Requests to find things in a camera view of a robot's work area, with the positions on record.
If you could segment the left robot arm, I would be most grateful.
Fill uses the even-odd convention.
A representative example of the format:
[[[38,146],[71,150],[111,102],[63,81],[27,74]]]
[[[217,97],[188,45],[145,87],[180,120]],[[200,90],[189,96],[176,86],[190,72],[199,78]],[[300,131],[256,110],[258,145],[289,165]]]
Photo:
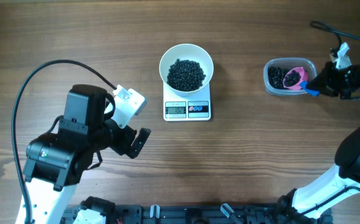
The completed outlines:
[[[53,126],[31,141],[21,174],[26,193],[17,223],[59,223],[83,172],[100,166],[101,151],[110,148],[118,155],[134,159],[141,152],[151,131],[128,126],[140,113],[146,98],[133,89],[118,86],[113,93],[78,84],[67,95],[64,114]]]

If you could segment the pink scoop with blue handle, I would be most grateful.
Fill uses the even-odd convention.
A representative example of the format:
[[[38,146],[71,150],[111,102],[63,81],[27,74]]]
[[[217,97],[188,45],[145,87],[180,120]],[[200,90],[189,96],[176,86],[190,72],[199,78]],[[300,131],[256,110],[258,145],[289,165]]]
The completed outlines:
[[[291,69],[288,73],[290,74],[292,70],[295,70],[296,72],[298,72],[301,75],[300,81],[291,87],[285,87],[286,89],[289,90],[304,90],[305,92],[307,92],[307,94],[311,95],[311,96],[319,96],[319,92],[318,91],[314,91],[314,90],[309,90],[307,89],[306,85],[308,84],[308,74],[306,72],[306,70],[303,67],[296,67]]]

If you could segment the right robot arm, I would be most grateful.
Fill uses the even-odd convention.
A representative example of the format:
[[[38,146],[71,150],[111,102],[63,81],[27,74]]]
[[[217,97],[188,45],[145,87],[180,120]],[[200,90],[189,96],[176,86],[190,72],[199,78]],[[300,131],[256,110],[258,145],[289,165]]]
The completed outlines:
[[[360,89],[360,64],[352,65],[342,45],[333,61],[306,84],[316,95],[350,100]],[[333,205],[360,194],[360,127],[339,145],[334,165],[309,185],[280,197],[273,218],[277,223],[311,223]]]

